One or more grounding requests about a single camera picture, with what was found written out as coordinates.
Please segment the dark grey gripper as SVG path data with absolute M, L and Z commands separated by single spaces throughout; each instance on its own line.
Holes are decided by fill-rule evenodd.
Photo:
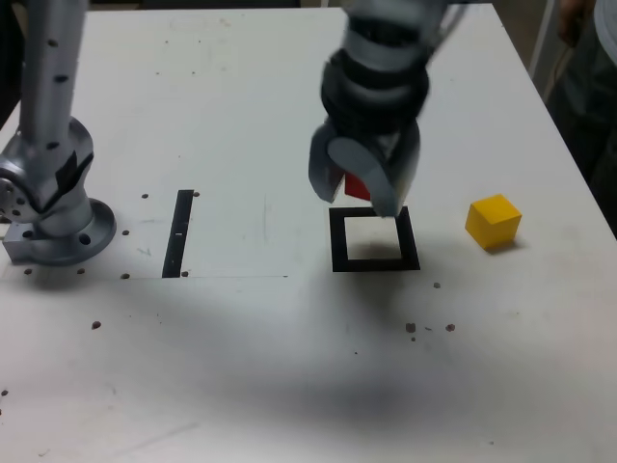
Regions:
M 374 126 L 345 126 L 330 120 L 311 138 L 309 182 L 317 197 L 331 204 L 344 173 L 351 174 L 367 189 L 378 216 L 397 217 L 416 176 L 419 148 L 416 122 L 378 133 Z

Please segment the person's hand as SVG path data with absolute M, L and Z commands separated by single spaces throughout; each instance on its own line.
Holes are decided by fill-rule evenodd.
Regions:
M 593 26 L 595 0 L 560 0 L 558 15 L 558 36 L 574 48 L 581 41 L 593 43 L 597 40 Z

